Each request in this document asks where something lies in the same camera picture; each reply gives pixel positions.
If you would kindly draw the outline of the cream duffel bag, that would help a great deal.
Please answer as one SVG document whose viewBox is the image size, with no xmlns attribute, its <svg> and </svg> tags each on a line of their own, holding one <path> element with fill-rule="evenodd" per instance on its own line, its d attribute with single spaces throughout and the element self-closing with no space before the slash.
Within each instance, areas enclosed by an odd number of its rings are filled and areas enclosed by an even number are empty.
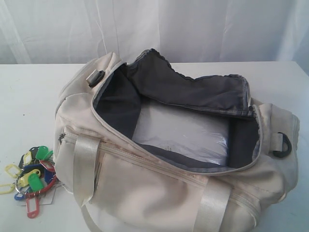
<svg viewBox="0 0 309 232">
<path fill-rule="evenodd" d="M 145 101 L 227 118 L 226 164 L 136 143 Z M 154 49 L 87 63 L 55 119 L 56 174 L 92 232 L 105 214 L 151 232 L 249 232 L 297 185 L 297 116 L 252 99 L 241 75 L 191 78 Z"/>
</svg>

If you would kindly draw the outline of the colourful key tag bunch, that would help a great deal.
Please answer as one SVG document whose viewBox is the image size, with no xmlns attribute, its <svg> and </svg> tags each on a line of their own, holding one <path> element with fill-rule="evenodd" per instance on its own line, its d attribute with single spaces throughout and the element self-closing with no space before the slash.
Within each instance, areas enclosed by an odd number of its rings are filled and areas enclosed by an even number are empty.
<svg viewBox="0 0 309 232">
<path fill-rule="evenodd" d="M 1 184 L 0 194 L 14 193 L 14 200 L 26 206 L 27 217 L 36 218 L 40 213 L 40 199 L 52 191 L 58 182 L 53 150 L 35 146 L 22 155 L 18 164 L 8 164 L 4 172 L 12 182 Z"/>
</svg>

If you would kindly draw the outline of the clear plastic packet in bag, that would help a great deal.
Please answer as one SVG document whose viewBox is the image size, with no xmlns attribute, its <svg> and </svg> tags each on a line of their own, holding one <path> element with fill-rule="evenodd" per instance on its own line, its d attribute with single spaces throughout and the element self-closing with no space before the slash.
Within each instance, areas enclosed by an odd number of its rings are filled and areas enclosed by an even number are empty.
<svg viewBox="0 0 309 232">
<path fill-rule="evenodd" d="M 133 140 L 219 165 L 227 162 L 228 119 L 155 101 L 141 105 Z"/>
</svg>

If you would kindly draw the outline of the white brand hang tag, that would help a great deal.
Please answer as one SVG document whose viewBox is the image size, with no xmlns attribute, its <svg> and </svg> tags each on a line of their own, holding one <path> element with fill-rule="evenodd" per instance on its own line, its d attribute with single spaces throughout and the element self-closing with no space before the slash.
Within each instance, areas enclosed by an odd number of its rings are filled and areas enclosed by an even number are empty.
<svg viewBox="0 0 309 232">
<path fill-rule="evenodd" d="M 40 197 L 39 205 L 50 205 L 54 201 L 55 193 L 58 188 L 62 187 L 62 184 L 56 184 L 55 187 L 52 187 L 47 193 L 44 193 Z"/>
</svg>

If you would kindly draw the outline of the white backdrop curtain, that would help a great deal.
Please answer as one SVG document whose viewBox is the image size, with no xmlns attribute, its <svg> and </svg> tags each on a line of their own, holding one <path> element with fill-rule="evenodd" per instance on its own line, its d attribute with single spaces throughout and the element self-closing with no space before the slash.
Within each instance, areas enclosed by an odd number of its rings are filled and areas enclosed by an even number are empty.
<svg viewBox="0 0 309 232">
<path fill-rule="evenodd" d="M 1 63 L 309 62 L 306 0 L 3 0 Z"/>
</svg>

